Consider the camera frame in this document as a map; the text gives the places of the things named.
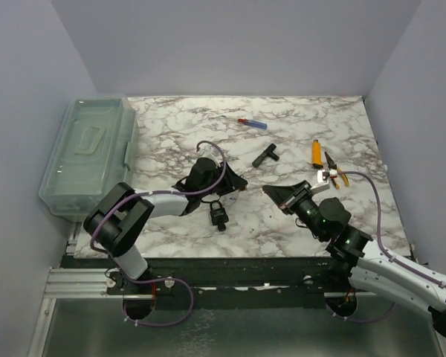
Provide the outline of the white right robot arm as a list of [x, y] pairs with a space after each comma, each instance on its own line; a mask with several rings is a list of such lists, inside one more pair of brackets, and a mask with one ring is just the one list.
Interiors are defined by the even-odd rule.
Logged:
[[430, 315], [433, 328], [446, 338], [446, 274], [396, 254], [381, 239], [350, 225], [351, 213], [336, 198], [316, 203], [307, 181], [262, 190], [286, 215], [295, 215], [340, 266], [328, 271], [328, 285], [342, 292], [349, 286], [373, 292], [396, 304]]

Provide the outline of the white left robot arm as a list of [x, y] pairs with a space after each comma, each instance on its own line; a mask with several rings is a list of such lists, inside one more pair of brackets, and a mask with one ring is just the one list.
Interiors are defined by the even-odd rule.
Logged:
[[134, 190], [116, 184], [85, 218], [83, 229], [91, 236], [90, 246], [111, 257], [125, 274], [124, 284], [133, 293], [149, 288], [148, 263], [135, 242], [149, 219], [186, 216], [196, 210], [206, 196], [225, 196], [244, 190], [248, 181], [228, 164], [199, 158], [188, 176], [168, 190]]

